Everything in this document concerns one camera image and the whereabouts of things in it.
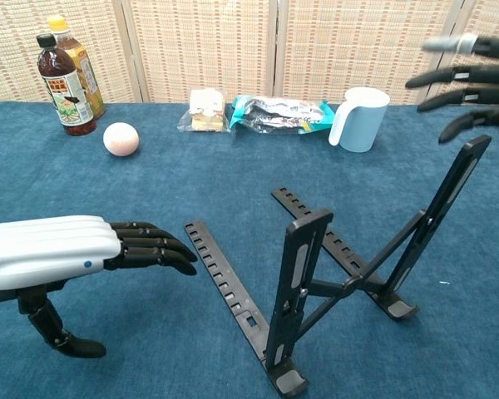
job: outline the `cup handle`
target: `cup handle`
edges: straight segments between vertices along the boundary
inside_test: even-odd
[[[349,112],[357,107],[358,105],[351,101],[345,101],[338,107],[334,116],[333,126],[331,126],[331,133],[329,134],[330,145],[337,145],[340,142],[340,136],[342,136],[343,127],[346,125]]]

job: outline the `pink ball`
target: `pink ball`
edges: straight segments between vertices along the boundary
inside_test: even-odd
[[[113,155],[127,156],[139,146],[139,134],[127,123],[112,123],[103,133],[103,145]]]

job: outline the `light blue cup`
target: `light blue cup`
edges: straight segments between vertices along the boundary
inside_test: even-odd
[[[366,152],[372,148],[390,97],[371,87],[354,87],[346,91],[346,101],[334,117],[329,144],[352,152]]]

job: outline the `snack package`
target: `snack package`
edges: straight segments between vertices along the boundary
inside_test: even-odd
[[[225,117],[224,95],[207,88],[190,92],[189,110],[177,125],[179,131],[230,131]]]
[[[258,133],[306,134],[330,129],[334,112],[326,101],[320,104],[283,97],[237,96],[233,101],[234,124]]]

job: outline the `plastic bottle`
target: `plastic bottle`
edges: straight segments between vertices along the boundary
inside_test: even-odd
[[[85,97],[74,61],[57,48],[50,33],[37,36],[42,48],[37,66],[52,96],[57,115],[69,135],[86,135],[96,129],[92,109]]]
[[[67,21],[61,15],[48,17],[47,23],[56,38],[57,48],[67,52],[74,61],[77,75],[86,90],[86,98],[92,106],[95,119],[98,119],[106,111],[106,107],[101,98],[100,88],[96,82],[86,48],[72,36]]]

